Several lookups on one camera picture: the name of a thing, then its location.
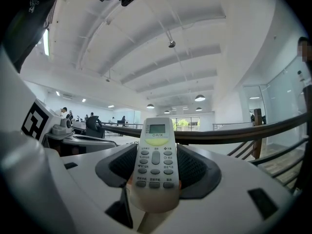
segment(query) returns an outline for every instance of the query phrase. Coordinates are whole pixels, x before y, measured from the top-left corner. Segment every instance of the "white ceiling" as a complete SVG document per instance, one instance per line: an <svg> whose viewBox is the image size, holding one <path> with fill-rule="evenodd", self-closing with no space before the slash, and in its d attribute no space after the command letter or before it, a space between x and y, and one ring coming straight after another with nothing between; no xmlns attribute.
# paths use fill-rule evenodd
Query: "white ceiling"
<svg viewBox="0 0 312 234"><path fill-rule="evenodd" d="M51 70L57 66L103 83L110 77L154 104L158 113L176 106L188 106L187 114L195 113L197 106L210 112L232 39L225 37L235 19L230 15L227 20L231 0L135 0L127 7L119 3L58 0L50 25ZM168 47L169 38L175 48ZM37 54L43 53L42 45L35 48ZM122 104L118 92L116 87L105 91L116 93ZM207 100L195 102L198 94Z"/></svg>

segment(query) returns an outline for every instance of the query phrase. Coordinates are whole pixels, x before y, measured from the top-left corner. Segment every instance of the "tree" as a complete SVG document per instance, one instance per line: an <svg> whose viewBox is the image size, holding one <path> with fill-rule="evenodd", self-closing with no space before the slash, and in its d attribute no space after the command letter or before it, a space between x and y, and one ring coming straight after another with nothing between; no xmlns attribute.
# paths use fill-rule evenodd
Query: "tree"
<svg viewBox="0 0 312 234"><path fill-rule="evenodd" d="M174 130L176 131L177 130L177 128L176 128L176 119L171 119L171 120L172 120L172 124L174 126Z"/></svg>
<svg viewBox="0 0 312 234"><path fill-rule="evenodd" d="M188 126L189 122L186 119L181 119L177 122L178 126Z"/></svg>

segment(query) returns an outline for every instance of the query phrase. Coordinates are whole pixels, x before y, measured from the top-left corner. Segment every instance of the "lcd display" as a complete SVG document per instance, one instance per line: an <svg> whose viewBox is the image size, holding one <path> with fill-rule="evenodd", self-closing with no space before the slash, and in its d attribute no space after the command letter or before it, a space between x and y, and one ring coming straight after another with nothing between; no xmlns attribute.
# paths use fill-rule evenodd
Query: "lcd display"
<svg viewBox="0 0 312 234"><path fill-rule="evenodd" d="M150 126L150 134L164 134L165 133L165 125L151 125Z"/></svg>

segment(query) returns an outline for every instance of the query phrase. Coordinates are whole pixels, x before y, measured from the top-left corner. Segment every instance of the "handrail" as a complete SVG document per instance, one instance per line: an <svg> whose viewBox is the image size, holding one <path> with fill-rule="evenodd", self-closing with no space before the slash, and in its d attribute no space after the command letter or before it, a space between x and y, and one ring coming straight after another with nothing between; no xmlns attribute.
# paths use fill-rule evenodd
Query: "handrail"
<svg viewBox="0 0 312 234"><path fill-rule="evenodd" d="M256 159L256 160L253 160L253 161L250 161L251 164L257 166L257 165L260 165L262 163L265 163L265 162L268 162L268 161L271 161L273 159L276 159L278 157L281 157L287 153L289 153L290 151L292 151L293 149L297 148L298 146L302 145L304 142L308 141L308 138L303 138L302 140L298 141L296 144L290 146L289 148L286 148L285 150L283 151L280 151L278 153L275 153L275 154L271 154L271 155L268 155L266 157L263 157L263 158L259 158L259 159Z"/></svg>
<svg viewBox="0 0 312 234"><path fill-rule="evenodd" d="M245 153L253 144L255 143L255 140L252 141L243 151L241 151L238 155L235 156L235 158L240 157L243 153Z"/></svg>
<svg viewBox="0 0 312 234"><path fill-rule="evenodd" d="M231 151L228 156L231 156L232 154L236 153L239 149L241 149L247 142L241 143L238 147L236 147L233 151Z"/></svg>
<svg viewBox="0 0 312 234"><path fill-rule="evenodd" d="M183 144L228 144L251 141L283 133L305 123L309 118L310 116L304 113L277 123L234 130L206 132L175 131L175 141ZM102 127L114 133L137 138L140 138L142 131L141 129L113 127L108 125L103 125Z"/></svg>
<svg viewBox="0 0 312 234"><path fill-rule="evenodd" d="M255 148L253 148L249 153L247 153L247 154L242 158L242 160L247 159L247 157L248 157L250 154L252 154L254 151L255 151Z"/></svg>
<svg viewBox="0 0 312 234"><path fill-rule="evenodd" d="M302 160L303 160L303 157L300 157L299 159L297 159L294 163L286 166L285 168L277 171L276 173L272 174L271 177L278 177L280 175L282 175L283 173L287 172L288 170L290 170L291 168L293 168L294 166L296 166L297 164L299 164Z"/></svg>

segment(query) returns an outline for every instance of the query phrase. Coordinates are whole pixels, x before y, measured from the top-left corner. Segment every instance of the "air conditioner remote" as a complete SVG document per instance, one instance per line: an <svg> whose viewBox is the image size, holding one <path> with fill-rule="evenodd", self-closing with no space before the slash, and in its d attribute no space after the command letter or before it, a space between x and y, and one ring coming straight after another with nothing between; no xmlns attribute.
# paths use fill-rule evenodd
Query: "air conditioner remote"
<svg viewBox="0 0 312 234"><path fill-rule="evenodd" d="M130 201L149 213L167 212L179 203L176 141L170 118L148 118L144 121Z"/></svg>

